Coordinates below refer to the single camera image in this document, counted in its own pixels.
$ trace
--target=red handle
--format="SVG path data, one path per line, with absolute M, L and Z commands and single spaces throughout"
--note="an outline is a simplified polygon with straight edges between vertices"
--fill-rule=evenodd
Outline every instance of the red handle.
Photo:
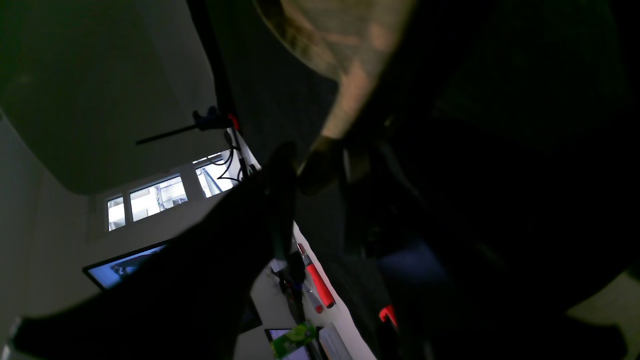
M 316 266 L 313 264 L 307 265 L 307 271 L 311 274 L 311 279 L 313 279 L 316 289 L 318 290 L 320 300 L 327 309 L 331 309 L 331 307 L 335 305 L 335 300 L 333 299 L 333 295 L 331 295 L 329 288 L 324 284 L 324 280 L 320 277 Z

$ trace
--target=green package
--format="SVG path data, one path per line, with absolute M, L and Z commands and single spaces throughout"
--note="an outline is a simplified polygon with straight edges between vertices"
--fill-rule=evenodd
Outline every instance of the green package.
M 301 323 L 271 342 L 273 355 L 276 359 L 281 359 L 310 343 L 316 337 L 317 332 L 314 324 L 310 321 Z

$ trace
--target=ceiling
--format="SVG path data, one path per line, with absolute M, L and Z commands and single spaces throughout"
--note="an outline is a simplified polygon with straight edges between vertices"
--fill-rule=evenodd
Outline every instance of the ceiling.
M 105 192 L 226 148 L 191 125 L 216 104 L 184 1 L 0 1 L 0 107 L 70 191 Z

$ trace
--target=window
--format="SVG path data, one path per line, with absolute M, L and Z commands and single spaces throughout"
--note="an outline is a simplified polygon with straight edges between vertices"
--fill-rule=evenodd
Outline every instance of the window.
M 233 181 L 224 179 L 224 177 L 233 178 L 234 176 L 230 175 L 228 172 L 225 173 L 229 164 L 225 164 L 225 161 L 223 161 L 222 153 L 202 158 L 198 161 L 194 161 L 194 163 L 199 163 L 204 160 L 209 160 L 209 162 L 198 167 L 196 169 L 196 175 L 198 176 L 200 186 L 202 187 L 202 191 L 204 191 L 204 195 L 206 197 L 212 197 L 213 195 L 225 192 L 234 187 Z
M 109 214 L 109 231 L 125 225 L 124 198 L 122 196 L 107 201 L 107 211 Z
M 187 202 L 182 178 L 176 176 L 165 182 L 131 193 L 133 221 L 149 217 L 168 208 Z

